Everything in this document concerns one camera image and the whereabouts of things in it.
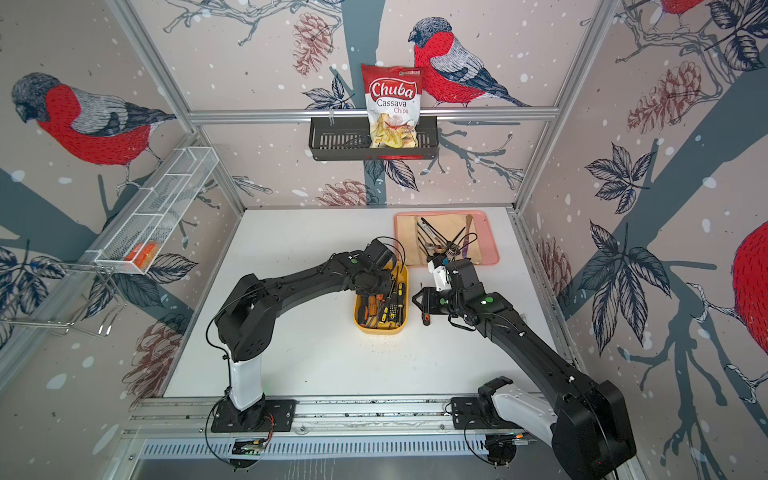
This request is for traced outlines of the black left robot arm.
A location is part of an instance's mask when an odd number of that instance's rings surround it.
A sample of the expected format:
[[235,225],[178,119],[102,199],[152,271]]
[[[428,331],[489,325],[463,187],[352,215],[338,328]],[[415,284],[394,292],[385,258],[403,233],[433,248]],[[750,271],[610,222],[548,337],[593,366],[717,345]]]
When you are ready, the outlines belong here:
[[393,274],[403,264],[399,248],[375,238],[362,250],[333,253],[320,265],[294,274],[241,277],[212,319],[228,361],[227,404],[245,413],[265,400],[261,355],[283,314],[339,292],[364,297],[387,294],[394,284]]

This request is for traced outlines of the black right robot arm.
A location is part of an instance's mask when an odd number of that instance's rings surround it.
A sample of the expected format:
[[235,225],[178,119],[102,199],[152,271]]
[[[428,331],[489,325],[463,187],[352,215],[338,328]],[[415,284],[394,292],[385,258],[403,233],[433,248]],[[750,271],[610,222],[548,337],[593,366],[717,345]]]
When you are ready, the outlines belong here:
[[538,414],[516,397],[512,409],[499,405],[502,419],[515,423],[553,450],[572,479],[601,479],[635,457],[636,442],[625,399],[609,381],[596,383],[568,363],[527,326],[512,303],[478,283],[462,291],[424,287],[412,297],[427,315],[457,317],[504,351],[533,381],[546,399]]

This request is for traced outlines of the yellow plastic storage box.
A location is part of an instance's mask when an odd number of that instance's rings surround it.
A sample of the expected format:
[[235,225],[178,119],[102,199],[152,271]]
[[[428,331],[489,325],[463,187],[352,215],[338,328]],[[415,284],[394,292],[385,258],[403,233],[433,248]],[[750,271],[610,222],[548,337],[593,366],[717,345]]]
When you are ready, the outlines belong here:
[[356,297],[353,320],[364,333],[394,335],[407,324],[409,272],[402,262],[390,265],[391,285],[387,293]]

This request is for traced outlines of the pink plastic tray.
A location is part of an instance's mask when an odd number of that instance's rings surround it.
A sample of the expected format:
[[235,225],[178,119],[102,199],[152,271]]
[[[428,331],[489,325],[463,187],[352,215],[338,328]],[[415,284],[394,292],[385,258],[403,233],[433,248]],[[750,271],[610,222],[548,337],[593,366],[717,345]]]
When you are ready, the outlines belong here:
[[487,215],[479,210],[399,213],[395,238],[403,245],[406,265],[423,267],[430,254],[495,265],[500,255]]

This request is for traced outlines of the beige cloth on tray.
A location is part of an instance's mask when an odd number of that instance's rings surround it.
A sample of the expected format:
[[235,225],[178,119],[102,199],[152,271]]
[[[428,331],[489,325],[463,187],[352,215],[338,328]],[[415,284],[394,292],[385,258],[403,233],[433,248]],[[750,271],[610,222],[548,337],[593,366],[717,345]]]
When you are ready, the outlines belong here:
[[395,217],[395,238],[406,249],[406,264],[426,266],[429,257],[444,254],[449,260],[469,259],[475,265],[480,265],[483,256],[474,217],[469,257],[462,257],[461,241],[465,235],[467,215],[459,213],[398,214]]

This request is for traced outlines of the Chuba cassava chips bag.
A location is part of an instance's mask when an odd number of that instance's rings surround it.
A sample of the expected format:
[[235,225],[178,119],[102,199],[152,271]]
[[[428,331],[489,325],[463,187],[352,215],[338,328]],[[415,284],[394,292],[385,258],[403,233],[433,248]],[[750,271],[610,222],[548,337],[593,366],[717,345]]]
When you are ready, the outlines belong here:
[[419,68],[361,66],[372,148],[416,148],[423,75]]

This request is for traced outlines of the orange item in shelf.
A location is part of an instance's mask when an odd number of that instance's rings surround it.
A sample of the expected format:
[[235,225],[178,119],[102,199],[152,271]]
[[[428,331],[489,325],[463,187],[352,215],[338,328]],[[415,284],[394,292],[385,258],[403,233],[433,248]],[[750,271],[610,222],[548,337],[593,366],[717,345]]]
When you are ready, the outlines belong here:
[[138,244],[129,252],[125,260],[140,270],[146,270],[157,256],[159,249],[159,245],[153,242]]

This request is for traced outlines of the purple handled knife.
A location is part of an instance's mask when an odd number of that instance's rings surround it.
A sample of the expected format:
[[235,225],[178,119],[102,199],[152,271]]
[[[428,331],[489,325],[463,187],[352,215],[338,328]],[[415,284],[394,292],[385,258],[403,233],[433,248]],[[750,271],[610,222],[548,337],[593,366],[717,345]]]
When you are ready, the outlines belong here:
[[461,241],[461,253],[463,258],[469,257],[469,246],[470,246],[470,240],[472,237],[472,223],[473,223],[473,216],[471,214],[468,214],[465,217],[466,225],[465,225],[465,235]]

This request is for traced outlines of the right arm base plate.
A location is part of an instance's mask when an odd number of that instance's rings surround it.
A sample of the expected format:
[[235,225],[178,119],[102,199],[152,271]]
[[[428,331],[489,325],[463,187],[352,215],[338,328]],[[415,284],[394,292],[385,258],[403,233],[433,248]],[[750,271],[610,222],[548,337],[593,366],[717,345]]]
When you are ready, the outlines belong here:
[[514,422],[501,419],[477,396],[452,397],[447,413],[455,430],[524,430]]

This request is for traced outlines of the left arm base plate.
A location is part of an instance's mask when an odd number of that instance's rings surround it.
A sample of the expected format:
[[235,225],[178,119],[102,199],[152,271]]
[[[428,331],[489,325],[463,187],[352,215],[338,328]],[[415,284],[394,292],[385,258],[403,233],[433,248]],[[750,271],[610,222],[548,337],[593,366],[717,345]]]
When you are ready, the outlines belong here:
[[298,402],[294,399],[258,400],[246,410],[238,410],[229,397],[220,400],[213,410],[211,431],[214,433],[289,432]]

